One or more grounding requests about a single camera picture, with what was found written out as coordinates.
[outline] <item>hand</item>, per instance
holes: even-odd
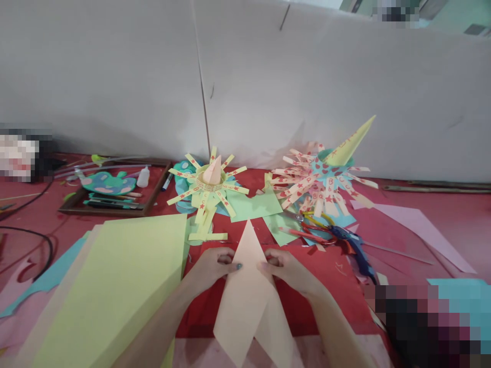
[[[268,260],[260,264],[261,269],[279,277],[304,297],[309,298],[325,290],[324,285],[289,251],[267,249],[264,255]]]
[[[209,248],[203,252],[196,264],[181,282],[192,298],[209,289],[216,280],[235,272],[241,263],[232,263],[235,252],[230,248]]]

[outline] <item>finger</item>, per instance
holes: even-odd
[[[232,263],[232,258],[229,256],[220,256],[218,257],[218,263],[230,264]]]
[[[280,266],[280,261],[278,260],[278,258],[269,258],[267,262],[276,267]]]
[[[236,272],[242,268],[242,263],[231,263],[220,266],[220,276]]]
[[[284,275],[284,268],[283,267],[276,267],[276,266],[273,266],[267,262],[260,262],[258,264],[258,269],[260,271],[263,271],[263,272],[269,273],[271,275],[277,276],[280,279],[282,279],[283,278],[282,276]]]
[[[212,248],[212,249],[215,252],[217,258],[219,258],[220,256],[234,257],[235,255],[235,251],[228,247]]]

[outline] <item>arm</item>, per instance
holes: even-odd
[[[322,283],[287,251],[268,249],[268,263],[261,268],[281,279],[310,302],[329,364],[332,368],[348,366],[374,368],[375,363],[360,346],[343,312]]]
[[[230,248],[211,248],[203,252],[179,286],[114,362],[113,368],[160,367],[184,312],[194,298],[220,277],[241,268],[241,264],[232,263],[234,254]]]

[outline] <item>wooden tray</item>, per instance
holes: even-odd
[[[162,167],[164,168],[162,174],[160,175],[155,188],[153,188],[150,196],[146,199],[146,203],[141,210],[132,210],[132,209],[99,209],[93,208],[89,206],[79,207],[78,204],[87,199],[88,191],[85,188],[80,188],[72,197],[70,197],[60,208],[59,211],[67,214],[67,215],[96,215],[96,216],[114,216],[114,217],[145,217],[150,214],[150,211],[155,204],[157,196],[161,192],[162,186],[169,175],[169,169],[172,168],[172,162],[167,159],[161,158],[134,158],[130,160],[123,161],[108,161],[105,162],[102,166],[114,166],[114,165],[151,165],[153,167]]]

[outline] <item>wire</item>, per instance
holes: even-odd
[[[35,196],[33,199],[31,199],[30,201],[24,203],[22,206],[19,206],[17,207],[16,209],[14,210],[11,210],[11,211],[8,211],[8,212],[4,212],[5,215],[3,217],[0,217],[0,221],[4,221],[6,219],[8,219],[10,216],[12,216],[14,213],[17,213],[18,211],[22,210],[23,208],[27,207],[28,205],[30,205],[32,202],[34,202],[36,199],[40,198],[44,193],[46,193],[46,191],[50,188],[50,186],[53,184],[53,181],[49,182],[48,185],[43,189],[43,191],[41,193],[39,193],[37,196]],[[51,266],[51,263],[53,262],[53,258],[54,258],[54,248],[53,248],[53,243],[51,242],[51,239],[48,238],[46,235],[43,235],[41,233],[37,233],[37,232],[34,232],[34,231],[31,231],[31,230],[26,230],[26,229],[23,229],[23,228],[20,228],[20,227],[11,227],[11,226],[0,226],[0,228],[4,228],[4,229],[10,229],[10,230],[17,230],[17,231],[21,231],[21,232],[25,232],[25,233],[30,233],[30,234],[34,234],[34,235],[37,235],[37,236],[40,236],[42,237],[44,240],[46,240],[48,242],[48,246],[49,246],[49,254],[48,254],[48,260],[46,261],[46,264],[44,265],[43,269],[37,274],[37,276],[34,278],[34,281],[36,281],[38,278],[41,277],[41,275],[43,273],[46,272],[46,270],[48,268],[50,268]]]
[[[50,248],[50,252],[48,254],[48,260],[47,260],[46,264],[44,265],[43,269],[34,278],[34,281],[36,281],[38,278],[41,277],[41,275],[43,273],[46,272],[46,270],[48,268],[50,268],[51,263],[53,262],[54,248],[53,248],[53,243],[51,242],[51,239],[48,238],[46,235],[43,235],[41,233],[37,233],[37,232],[31,231],[31,230],[26,230],[26,229],[23,229],[23,228],[20,228],[20,227],[0,226],[0,228],[4,228],[4,229],[8,229],[8,230],[17,230],[17,231],[22,231],[22,232],[25,232],[25,233],[34,234],[34,235],[37,235],[37,236],[42,237],[44,240],[46,240],[48,242],[48,246]]]

